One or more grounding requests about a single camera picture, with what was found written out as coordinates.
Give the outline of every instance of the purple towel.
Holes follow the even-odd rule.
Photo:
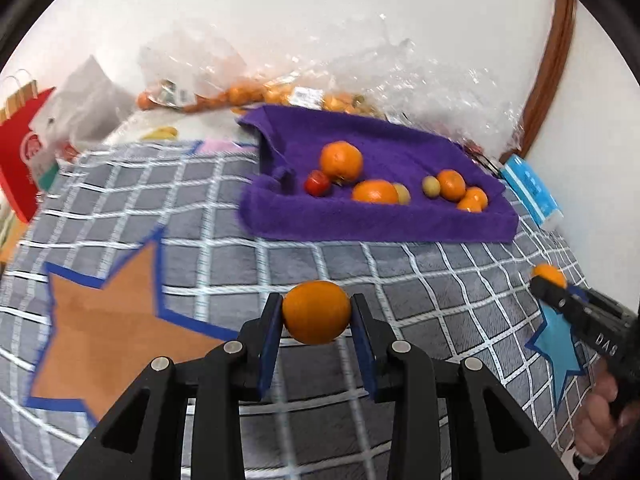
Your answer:
[[[377,119],[268,105],[240,123],[264,136],[261,174],[245,187],[238,213],[256,236],[370,242],[511,242],[515,236],[518,215],[502,196],[503,184],[443,137]],[[323,198],[306,194],[304,181],[318,168],[322,147],[336,140],[362,152],[361,180],[400,182],[409,189],[411,203],[354,202],[351,187],[332,186]],[[489,198],[487,209],[469,213],[442,198],[425,197],[423,178],[444,169],[459,172],[468,186],[481,187]]]

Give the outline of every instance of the brown curved pole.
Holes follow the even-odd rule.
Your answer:
[[[517,153],[524,158],[536,140],[558,91],[562,72],[564,72],[569,47],[571,47],[571,40],[574,36],[575,6],[576,0],[556,0],[551,30],[549,30],[549,36],[546,39],[545,52],[542,55],[538,76],[520,119],[520,126],[524,131],[522,146],[519,150],[503,153],[500,158],[501,162],[505,162],[511,153]]]

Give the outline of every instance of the star with blue border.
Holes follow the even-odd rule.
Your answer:
[[[527,341],[525,347],[542,355],[551,365],[556,413],[560,407],[560,400],[567,381],[573,376],[584,375],[575,354],[571,325],[548,304],[538,300],[542,323],[534,335]]]
[[[50,331],[25,405],[100,420],[157,356],[197,359],[238,333],[167,309],[158,228],[106,279],[45,264]]]

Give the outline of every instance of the plaid tablecloth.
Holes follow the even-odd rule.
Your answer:
[[[268,241],[243,232],[236,208],[257,171],[254,155],[190,155],[190,144],[132,144],[85,154],[63,171],[18,247],[0,288],[0,430],[35,479],[55,479],[91,427],[84,413],[23,406],[47,338],[44,261],[105,277],[113,262],[166,224],[164,293],[170,309],[238,330],[270,292],[312,279],[361,292],[374,316],[432,357],[475,355],[491,368],[557,452],[590,386],[573,378],[557,415],[550,369],[524,343],[540,324],[527,291],[532,266],[548,261],[569,282],[584,276],[563,238],[537,228],[516,196],[512,244]],[[577,344],[581,359],[592,352]],[[190,476],[194,405],[182,462]],[[325,346],[284,336],[265,402],[241,406],[248,478],[386,478],[393,406],[362,387],[350,332]],[[440,402],[440,460],[450,476],[447,414]]]

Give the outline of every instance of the red tomato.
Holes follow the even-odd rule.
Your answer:
[[[331,187],[331,181],[320,170],[313,170],[305,180],[305,191],[311,196],[324,196]]]

